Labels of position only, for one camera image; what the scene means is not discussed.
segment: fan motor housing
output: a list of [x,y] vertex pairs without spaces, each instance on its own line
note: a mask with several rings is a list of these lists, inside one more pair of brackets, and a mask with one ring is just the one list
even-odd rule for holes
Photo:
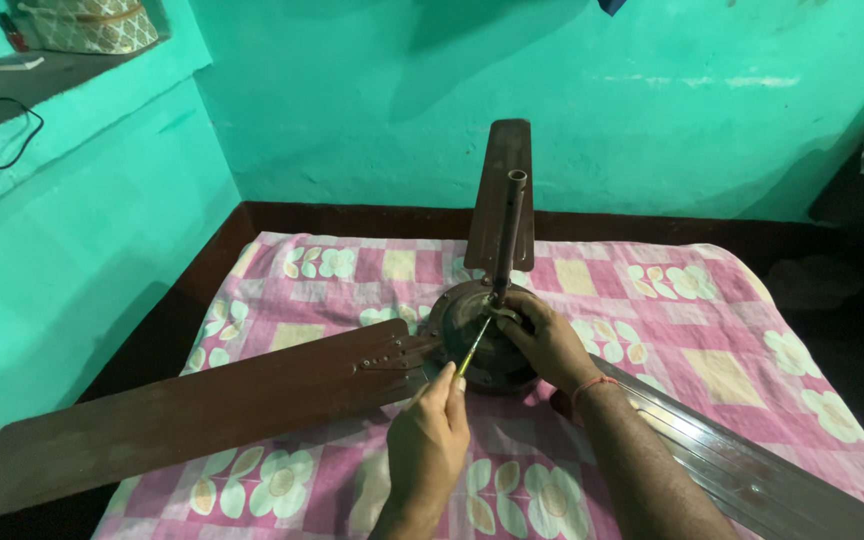
[[[515,284],[509,289],[532,294]],[[459,365],[472,348],[486,322],[483,307],[492,290],[490,285],[476,279],[459,283],[438,297],[424,334],[441,338],[442,348],[435,358],[439,367],[449,362]],[[539,376],[498,326],[489,324],[465,371],[465,380],[468,389],[478,394],[508,395],[531,390]]]

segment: fabric bag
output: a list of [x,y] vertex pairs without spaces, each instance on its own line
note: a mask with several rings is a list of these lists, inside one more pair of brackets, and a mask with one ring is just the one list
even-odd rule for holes
[[43,48],[124,55],[159,39],[140,0],[38,0],[18,9],[31,15]]

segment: red thread bracelet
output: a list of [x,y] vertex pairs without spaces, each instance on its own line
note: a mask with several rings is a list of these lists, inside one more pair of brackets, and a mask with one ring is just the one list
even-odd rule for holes
[[602,376],[596,376],[592,380],[587,380],[586,382],[583,382],[578,388],[575,389],[574,392],[572,392],[572,411],[575,411],[575,400],[578,399],[579,394],[586,388],[589,388],[592,385],[596,385],[598,383],[612,383],[614,385],[618,385],[618,380],[615,380],[611,376],[606,376],[605,374],[603,374]]

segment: pink checkered bed sheet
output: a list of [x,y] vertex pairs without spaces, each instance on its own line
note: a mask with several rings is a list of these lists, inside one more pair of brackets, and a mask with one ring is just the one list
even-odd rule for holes
[[[480,277],[463,268],[465,250],[263,232],[222,284],[182,374],[393,317],[414,332],[444,291]],[[586,350],[864,501],[862,427],[738,258],[708,244],[534,251],[534,270],[513,280],[563,313]],[[548,406],[551,391],[467,396],[472,441],[436,538],[620,538],[592,449]],[[401,406],[127,479],[95,537],[364,537],[388,497],[385,434]]]

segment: person's left hand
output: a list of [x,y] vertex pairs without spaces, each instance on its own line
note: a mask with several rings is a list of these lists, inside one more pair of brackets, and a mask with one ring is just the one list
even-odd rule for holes
[[389,503],[403,517],[438,524],[439,517],[466,463],[469,424],[466,419],[466,380],[452,381],[455,363],[445,364],[438,377],[418,389],[391,422],[389,443]]

